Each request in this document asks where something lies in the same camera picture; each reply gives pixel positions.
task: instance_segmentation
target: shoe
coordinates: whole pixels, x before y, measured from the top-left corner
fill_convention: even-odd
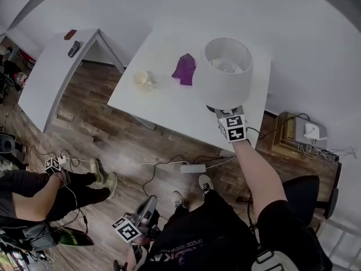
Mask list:
[[[203,192],[203,195],[208,193],[210,190],[214,190],[212,181],[210,180],[210,177],[208,177],[205,174],[201,174],[198,179],[199,186],[201,187],[201,190]]]
[[[117,174],[110,173],[104,184],[104,187],[107,187],[111,192],[108,199],[112,199],[114,197],[115,190],[117,189],[117,185],[118,185]]]
[[[99,170],[99,164],[95,159],[90,159],[90,172],[95,174],[96,183],[104,183],[104,176]]]
[[[184,205],[184,199],[183,196],[178,191],[174,191],[171,194],[171,203],[173,204],[174,208],[177,209],[179,207],[187,208]]]

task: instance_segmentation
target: purple object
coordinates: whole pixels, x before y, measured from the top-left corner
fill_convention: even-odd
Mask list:
[[[196,62],[192,55],[187,53],[186,55],[179,58],[177,68],[171,75],[174,78],[180,79],[182,85],[192,85],[193,73],[196,69]]]

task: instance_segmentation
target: white table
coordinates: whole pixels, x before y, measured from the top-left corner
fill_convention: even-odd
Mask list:
[[[90,46],[97,41],[121,73],[124,68],[100,36],[99,29],[78,30],[70,40],[64,40],[65,35],[54,35],[46,45],[25,84],[19,106],[40,131],[79,137],[79,134],[67,130],[61,121],[55,120],[54,123],[54,116],[65,88]],[[80,42],[81,48],[70,58],[68,52],[75,40]]]
[[[194,87],[180,85],[178,79],[171,77],[182,55],[190,53],[197,62],[205,45],[220,37],[217,34],[169,28],[153,30],[122,75],[108,105],[234,152],[232,144],[225,140],[218,129],[216,115],[207,109]],[[231,38],[244,41],[241,37]],[[243,109],[248,126],[259,130],[265,110],[271,58],[253,45],[246,45],[253,54],[254,73],[251,94]],[[137,89],[132,81],[137,70],[150,72],[158,87],[148,93]],[[247,137],[255,147],[258,133],[248,130]]]

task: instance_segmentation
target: white lampshade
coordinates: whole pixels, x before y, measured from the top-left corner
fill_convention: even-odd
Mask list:
[[[216,38],[197,61],[193,85],[207,106],[230,110],[248,99],[252,74],[249,49],[237,40]]]

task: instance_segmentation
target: black remote control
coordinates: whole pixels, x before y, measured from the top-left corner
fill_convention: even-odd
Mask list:
[[[68,52],[68,56],[73,57],[75,53],[78,52],[79,48],[80,48],[79,41],[75,41],[73,47]]]

